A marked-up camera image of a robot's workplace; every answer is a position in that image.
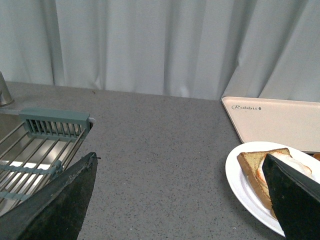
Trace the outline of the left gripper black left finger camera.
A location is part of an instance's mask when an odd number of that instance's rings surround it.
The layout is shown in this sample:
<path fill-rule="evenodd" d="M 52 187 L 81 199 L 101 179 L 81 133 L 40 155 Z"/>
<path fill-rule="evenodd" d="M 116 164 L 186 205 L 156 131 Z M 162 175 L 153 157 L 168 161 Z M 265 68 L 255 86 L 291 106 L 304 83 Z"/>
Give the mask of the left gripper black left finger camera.
<path fill-rule="evenodd" d="M 98 158 L 90 152 L 0 217 L 2 240 L 75 240 L 95 185 Z"/>

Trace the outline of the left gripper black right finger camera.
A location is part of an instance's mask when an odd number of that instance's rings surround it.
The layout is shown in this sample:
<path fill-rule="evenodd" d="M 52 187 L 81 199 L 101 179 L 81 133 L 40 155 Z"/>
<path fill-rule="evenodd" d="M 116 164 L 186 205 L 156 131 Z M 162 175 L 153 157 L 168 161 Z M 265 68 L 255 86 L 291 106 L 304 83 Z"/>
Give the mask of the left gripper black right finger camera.
<path fill-rule="evenodd" d="M 320 184 L 271 154 L 262 165 L 272 208 L 287 240 L 320 238 Z"/>

